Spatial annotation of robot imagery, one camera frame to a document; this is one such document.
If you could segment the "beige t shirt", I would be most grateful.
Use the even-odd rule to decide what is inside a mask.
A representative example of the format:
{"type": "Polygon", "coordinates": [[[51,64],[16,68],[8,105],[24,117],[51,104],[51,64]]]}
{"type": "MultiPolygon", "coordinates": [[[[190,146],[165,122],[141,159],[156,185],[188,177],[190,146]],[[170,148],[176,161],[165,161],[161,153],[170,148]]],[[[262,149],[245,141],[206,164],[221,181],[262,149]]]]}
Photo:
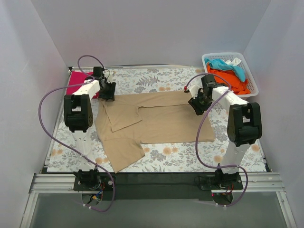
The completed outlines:
{"type": "Polygon", "coordinates": [[[142,144],[214,141],[209,119],[195,114],[190,98],[171,91],[99,99],[95,127],[114,172],[140,160],[142,144]]]}

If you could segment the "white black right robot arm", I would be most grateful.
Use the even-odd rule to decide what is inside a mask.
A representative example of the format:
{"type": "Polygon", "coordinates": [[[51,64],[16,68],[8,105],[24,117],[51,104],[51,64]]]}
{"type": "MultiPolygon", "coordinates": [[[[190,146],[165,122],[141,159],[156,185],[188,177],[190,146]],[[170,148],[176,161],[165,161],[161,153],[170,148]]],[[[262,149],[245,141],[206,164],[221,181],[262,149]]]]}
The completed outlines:
{"type": "Polygon", "coordinates": [[[260,105],[241,99],[232,91],[231,84],[221,76],[202,73],[198,77],[201,86],[187,83],[184,87],[184,92],[191,94],[188,103],[196,115],[203,116],[203,121],[216,104],[228,111],[229,139],[226,153],[217,166],[203,164],[215,169],[215,172],[198,178],[199,185],[203,190],[232,190],[234,186],[241,186],[239,171],[246,151],[262,136],[260,105]]]}

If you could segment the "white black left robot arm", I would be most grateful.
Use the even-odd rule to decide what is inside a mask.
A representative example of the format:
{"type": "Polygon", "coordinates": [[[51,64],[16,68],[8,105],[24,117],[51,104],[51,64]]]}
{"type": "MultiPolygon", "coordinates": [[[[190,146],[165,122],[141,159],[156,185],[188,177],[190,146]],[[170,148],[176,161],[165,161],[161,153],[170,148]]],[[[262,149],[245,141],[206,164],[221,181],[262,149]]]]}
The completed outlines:
{"type": "Polygon", "coordinates": [[[85,79],[86,85],[64,96],[64,121],[76,142],[76,150],[81,153],[81,164],[74,175],[78,178],[80,185],[96,190],[100,187],[101,178],[96,166],[88,161],[88,159],[94,159],[90,139],[94,123],[91,100],[98,94],[99,98],[113,101],[116,83],[113,82],[113,72],[100,66],[93,67],[92,76],[85,79]]]}

